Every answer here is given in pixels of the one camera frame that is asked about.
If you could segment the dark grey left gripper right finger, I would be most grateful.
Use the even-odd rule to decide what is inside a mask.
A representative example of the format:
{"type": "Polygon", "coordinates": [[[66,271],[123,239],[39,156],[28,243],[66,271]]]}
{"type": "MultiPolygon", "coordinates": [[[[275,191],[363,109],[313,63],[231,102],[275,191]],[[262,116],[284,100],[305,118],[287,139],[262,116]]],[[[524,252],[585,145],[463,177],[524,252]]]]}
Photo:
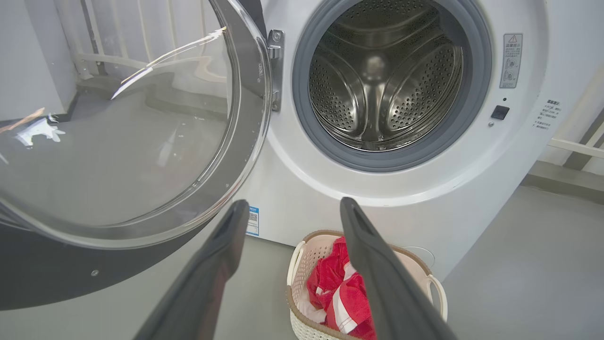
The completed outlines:
{"type": "Polygon", "coordinates": [[[340,216],[350,260],[364,279],[378,339],[454,340],[455,334],[353,198],[341,199],[340,216]]]}

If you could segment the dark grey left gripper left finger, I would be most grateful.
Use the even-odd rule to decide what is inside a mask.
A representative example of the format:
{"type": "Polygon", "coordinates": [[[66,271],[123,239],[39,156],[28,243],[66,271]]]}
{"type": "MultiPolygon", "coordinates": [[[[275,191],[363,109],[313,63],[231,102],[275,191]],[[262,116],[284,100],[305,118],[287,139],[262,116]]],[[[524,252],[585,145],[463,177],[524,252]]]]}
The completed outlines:
{"type": "Polygon", "coordinates": [[[225,284],[240,264],[249,216],[247,201],[233,202],[134,336],[136,340],[214,338],[225,284]]]}

